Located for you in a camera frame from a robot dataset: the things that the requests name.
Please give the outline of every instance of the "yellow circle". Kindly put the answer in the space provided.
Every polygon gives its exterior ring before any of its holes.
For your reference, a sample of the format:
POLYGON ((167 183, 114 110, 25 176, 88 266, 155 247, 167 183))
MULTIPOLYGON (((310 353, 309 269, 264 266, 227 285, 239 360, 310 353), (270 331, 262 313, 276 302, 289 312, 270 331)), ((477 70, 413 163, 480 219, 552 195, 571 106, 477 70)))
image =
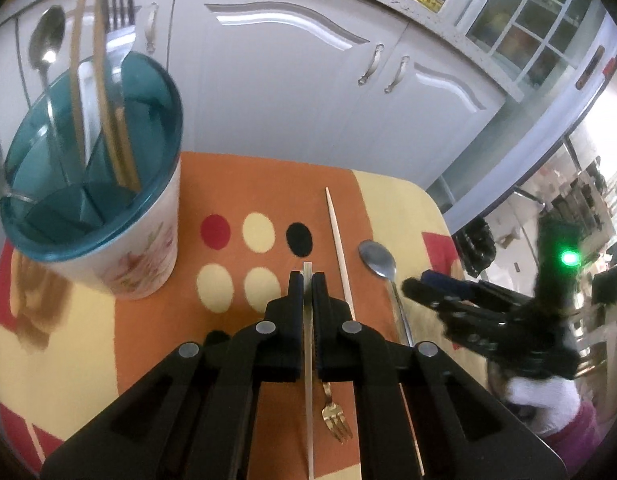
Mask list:
POLYGON ((270 251, 275 242, 275 229, 268 216, 251 213, 242 224, 242 236, 248 248, 254 253, 270 251))
POLYGON ((263 314, 268 302, 279 298, 282 292, 274 273, 266 267, 255 267, 249 270, 244 279, 244 294, 248 304, 263 314))
POLYGON ((219 264, 207 264, 197 275, 197 295, 206 308, 216 314, 226 312, 233 301, 233 280, 219 264))

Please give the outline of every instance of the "red circle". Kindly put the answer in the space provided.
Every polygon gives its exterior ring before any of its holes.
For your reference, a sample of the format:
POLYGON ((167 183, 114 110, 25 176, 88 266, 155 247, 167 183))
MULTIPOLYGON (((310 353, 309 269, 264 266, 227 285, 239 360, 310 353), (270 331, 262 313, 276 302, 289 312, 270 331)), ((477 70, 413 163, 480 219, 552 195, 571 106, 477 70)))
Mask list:
POLYGON ((219 251, 230 240, 230 225, 222 215, 210 215, 202 221, 200 234, 208 247, 219 251))

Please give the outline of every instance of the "purple sleeve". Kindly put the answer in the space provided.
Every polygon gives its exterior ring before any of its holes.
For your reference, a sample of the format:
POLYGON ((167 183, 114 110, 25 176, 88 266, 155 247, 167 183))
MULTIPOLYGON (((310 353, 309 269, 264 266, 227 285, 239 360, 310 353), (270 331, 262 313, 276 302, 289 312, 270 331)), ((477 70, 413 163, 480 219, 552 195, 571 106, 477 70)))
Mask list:
POLYGON ((573 476, 591 458, 601 441, 591 402, 583 400, 573 421, 544 441, 564 461, 569 475, 573 476))

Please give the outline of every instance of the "gold fork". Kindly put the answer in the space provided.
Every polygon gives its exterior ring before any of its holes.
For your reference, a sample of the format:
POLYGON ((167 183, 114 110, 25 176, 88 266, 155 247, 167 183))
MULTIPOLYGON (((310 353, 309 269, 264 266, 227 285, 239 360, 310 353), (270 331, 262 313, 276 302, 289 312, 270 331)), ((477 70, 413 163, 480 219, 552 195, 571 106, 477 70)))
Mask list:
POLYGON ((322 418, 329 427, 331 434, 343 444, 346 440, 353 438, 353 432, 346 422, 345 410, 342 409, 342 406, 333 402, 331 383, 322 383, 322 386, 327 396, 327 403, 322 410, 322 418))

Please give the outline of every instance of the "black circle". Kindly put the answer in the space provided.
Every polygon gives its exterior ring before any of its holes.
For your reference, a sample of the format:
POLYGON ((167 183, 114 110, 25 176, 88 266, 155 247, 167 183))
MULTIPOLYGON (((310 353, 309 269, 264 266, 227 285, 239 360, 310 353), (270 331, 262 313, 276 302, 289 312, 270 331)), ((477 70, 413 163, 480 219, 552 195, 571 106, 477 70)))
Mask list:
POLYGON ((311 231, 301 222, 294 222, 286 230, 286 243, 293 254, 305 258, 313 250, 311 231))

